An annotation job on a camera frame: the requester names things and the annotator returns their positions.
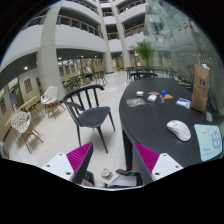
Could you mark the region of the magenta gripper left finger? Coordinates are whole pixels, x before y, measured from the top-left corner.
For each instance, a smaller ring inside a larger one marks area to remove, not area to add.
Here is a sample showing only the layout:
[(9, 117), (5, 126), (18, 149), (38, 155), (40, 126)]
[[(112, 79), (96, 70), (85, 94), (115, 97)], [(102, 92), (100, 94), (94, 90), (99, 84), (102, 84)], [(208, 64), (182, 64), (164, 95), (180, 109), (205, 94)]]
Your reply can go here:
[(84, 144), (71, 152), (58, 153), (42, 169), (65, 180), (80, 184), (86, 174), (93, 153), (93, 143)]

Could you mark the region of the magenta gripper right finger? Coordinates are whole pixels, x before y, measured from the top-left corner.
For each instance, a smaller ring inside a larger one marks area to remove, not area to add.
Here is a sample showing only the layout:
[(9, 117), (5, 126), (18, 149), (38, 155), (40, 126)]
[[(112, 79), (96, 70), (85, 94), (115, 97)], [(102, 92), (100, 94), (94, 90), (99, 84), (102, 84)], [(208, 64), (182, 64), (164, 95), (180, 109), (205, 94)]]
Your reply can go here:
[(157, 154), (139, 143), (134, 143), (133, 154), (144, 185), (182, 169), (167, 153)]

